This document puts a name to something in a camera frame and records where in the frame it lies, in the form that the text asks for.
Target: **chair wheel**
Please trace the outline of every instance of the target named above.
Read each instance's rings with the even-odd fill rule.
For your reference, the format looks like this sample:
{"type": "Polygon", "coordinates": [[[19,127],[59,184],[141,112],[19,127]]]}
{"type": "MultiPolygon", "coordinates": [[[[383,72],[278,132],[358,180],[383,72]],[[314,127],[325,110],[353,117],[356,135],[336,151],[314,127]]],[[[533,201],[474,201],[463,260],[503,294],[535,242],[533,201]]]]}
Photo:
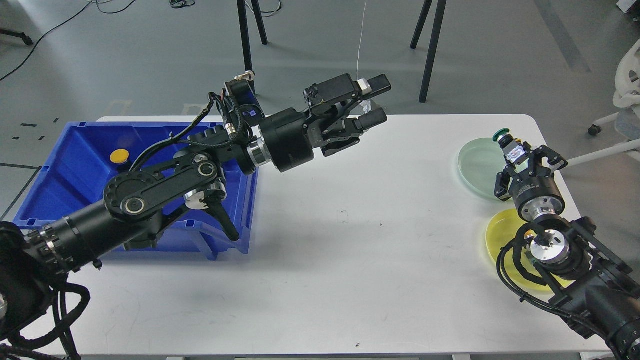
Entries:
{"type": "Polygon", "coordinates": [[[591,136],[596,136],[602,132],[602,128],[598,125],[591,125],[591,127],[587,130],[587,133],[591,136]]]}

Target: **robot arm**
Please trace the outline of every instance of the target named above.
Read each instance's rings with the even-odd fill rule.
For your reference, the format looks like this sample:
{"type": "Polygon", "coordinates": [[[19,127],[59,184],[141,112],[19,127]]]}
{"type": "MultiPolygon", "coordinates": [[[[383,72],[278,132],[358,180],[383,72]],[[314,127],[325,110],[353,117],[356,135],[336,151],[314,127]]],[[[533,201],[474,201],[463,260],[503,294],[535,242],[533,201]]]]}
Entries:
{"type": "Polygon", "coordinates": [[[225,83],[219,97],[209,94],[210,103],[198,118],[180,134],[148,148],[130,171],[112,178],[104,188],[103,200],[27,236],[12,223],[0,223],[0,341],[9,339],[33,350],[60,338],[66,350],[73,343],[69,326],[89,301],[86,288],[67,283],[68,274],[89,263],[99,269],[99,258],[120,245],[127,249],[153,246],[189,209],[210,214],[229,239],[236,241],[238,232],[221,205],[227,196],[224,163],[236,160],[245,174],[252,174],[257,167],[273,162],[284,172],[312,160],[314,148],[320,147],[325,156],[335,154],[387,120],[382,109],[349,118],[358,103],[390,90],[385,75],[356,82],[345,74],[314,84],[304,91],[306,111],[289,108],[270,117],[264,116],[249,87],[252,76],[248,72],[225,83]],[[224,126],[184,139],[214,105],[224,126]],[[254,126],[261,136],[253,135],[254,126]],[[157,151],[176,143],[188,146],[172,160],[143,167],[157,151]],[[163,175],[167,170],[173,170],[170,176],[163,175]],[[185,204],[164,215],[163,208],[179,197],[185,204]],[[62,306],[66,292],[82,298],[68,314],[62,306]],[[22,338],[20,330],[50,306],[57,315],[56,328],[40,339],[22,338]]]}
{"type": "Polygon", "coordinates": [[[532,150],[508,129],[496,133],[494,141],[507,163],[497,176],[495,194],[503,201],[513,198],[520,218],[527,222],[498,256],[500,279],[522,300],[560,316],[582,337],[603,338],[617,359],[640,359],[640,285],[628,276],[631,268],[595,238],[596,225],[590,218],[568,222],[560,217],[564,200],[553,171],[566,166],[566,161],[544,145],[532,150]],[[527,168],[516,172],[516,166],[526,161],[527,168]],[[554,296],[548,302],[511,281],[504,267],[511,249],[525,279],[552,289],[554,296]],[[538,275],[522,266],[522,249],[538,275]],[[574,282],[564,288],[553,275],[574,282]]]}

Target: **green cap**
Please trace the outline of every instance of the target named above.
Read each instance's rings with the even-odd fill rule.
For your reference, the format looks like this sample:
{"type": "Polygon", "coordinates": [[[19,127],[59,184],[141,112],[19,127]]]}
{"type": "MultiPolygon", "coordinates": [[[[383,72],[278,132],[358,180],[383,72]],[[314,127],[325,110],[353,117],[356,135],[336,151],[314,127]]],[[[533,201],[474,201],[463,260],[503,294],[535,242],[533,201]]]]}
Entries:
{"type": "Polygon", "coordinates": [[[507,129],[506,127],[504,129],[498,130],[498,132],[493,136],[493,142],[497,142],[500,136],[508,134],[510,131],[511,130],[507,129]]]}

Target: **table surface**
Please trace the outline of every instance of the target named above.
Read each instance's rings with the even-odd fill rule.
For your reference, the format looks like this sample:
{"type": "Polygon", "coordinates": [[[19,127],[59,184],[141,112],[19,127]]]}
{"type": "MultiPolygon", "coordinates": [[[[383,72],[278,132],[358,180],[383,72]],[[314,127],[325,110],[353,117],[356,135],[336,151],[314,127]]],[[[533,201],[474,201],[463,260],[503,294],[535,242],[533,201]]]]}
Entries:
{"type": "MultiPolygon", "coordinates": [[[[100,121],[184,121],[108,117],[100,121]]],[[[220,121],[219,117],[208,117],[220,121]]],[[[492,216],[457,170],[469,141],[527,115],[391,115],[360,144],[286,173],[260,169],[248,255],[108,254],[70,281],[92,293],[81,354],[416,355],[606,350],[521,304],[484,246],[492,216]]],[[[558,174],[564,216],[579,217],[558,174]]],[[[24,331],[38,336],[50,316],[24,331]]],[[[60,354],[58,344],[44,348],[60,354]]]]}

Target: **blue storage crate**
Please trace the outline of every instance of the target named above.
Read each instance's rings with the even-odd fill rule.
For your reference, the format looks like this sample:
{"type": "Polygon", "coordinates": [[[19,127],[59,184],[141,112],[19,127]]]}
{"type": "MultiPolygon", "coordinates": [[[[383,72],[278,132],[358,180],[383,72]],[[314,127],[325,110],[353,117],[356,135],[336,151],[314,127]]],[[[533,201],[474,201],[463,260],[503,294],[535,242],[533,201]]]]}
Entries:
{"type": "MultiPolygon", "coordinates": [[[[13,220],[21,229],[42,227],[102,198],[106,183],[118,174],[109,155],[127,149],[135,160],[150,145],[177,134],[188,124],[179,122],[75,122],[64,128],[49,159],[42,167],[26,200],[13,220]]],[[[200,124],[201,133],[217,124],[200,124]]],[[[186,145],[159,151],[146,165],[161,163],[186,145]]],[[[202,252],[215,260],[219,252],[236,248],[247,254],[253,218],[257,172],[246,176],[235,161],[224,164],[227,198],[223,206],[236,226],[240,239],[230,241],[221,226],[203,211],[192,210],[168,228],[155,249],[132,251],[202,252]]],[[[179,198],[164,208],[169,214],[184,201],[179,198]]]]}

